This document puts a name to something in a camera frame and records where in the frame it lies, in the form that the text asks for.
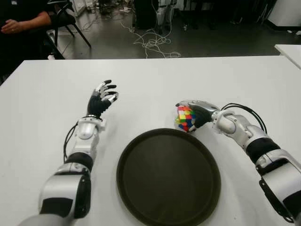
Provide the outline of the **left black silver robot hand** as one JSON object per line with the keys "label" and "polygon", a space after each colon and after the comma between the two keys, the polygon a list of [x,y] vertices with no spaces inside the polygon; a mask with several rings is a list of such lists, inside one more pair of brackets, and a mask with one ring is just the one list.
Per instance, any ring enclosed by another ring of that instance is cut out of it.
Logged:
{"label": "left black silver robot hand", "polygon": [[115,89],[117,85],[112,84],[112,80],[105,80],[100,83],[92,92],[87,105],[87,116],[100,118],[118,97],[119,93]]}

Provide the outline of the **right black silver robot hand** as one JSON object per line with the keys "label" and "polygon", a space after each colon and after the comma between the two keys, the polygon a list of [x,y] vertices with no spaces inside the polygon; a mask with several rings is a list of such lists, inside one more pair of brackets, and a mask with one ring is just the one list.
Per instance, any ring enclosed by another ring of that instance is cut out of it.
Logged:
{"label": "right black silver robot hand", "polygon": [[220,109],[206,101],[183,100],[175,105],[178,118],[176,122],[185,132],[193,132],[207,122],[212,121],[212,115]]}

